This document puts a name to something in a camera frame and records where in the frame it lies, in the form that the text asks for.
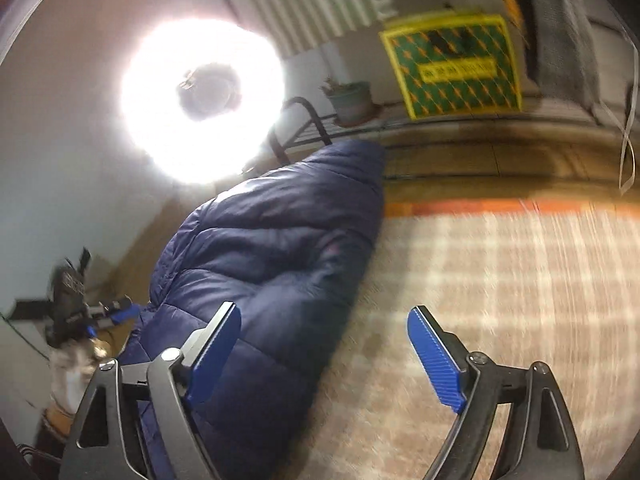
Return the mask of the left hand in white glove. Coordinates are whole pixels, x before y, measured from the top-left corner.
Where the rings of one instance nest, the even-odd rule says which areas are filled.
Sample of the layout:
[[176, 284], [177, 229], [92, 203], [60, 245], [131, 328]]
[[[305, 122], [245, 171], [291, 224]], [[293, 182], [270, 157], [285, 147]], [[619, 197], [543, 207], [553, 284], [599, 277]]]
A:
[[112, 356], [111, 346], [96, 338], [67, 341], [62, 348], [52, 349], [52, 399], [67, 414], [75, 414], [99, 364]]

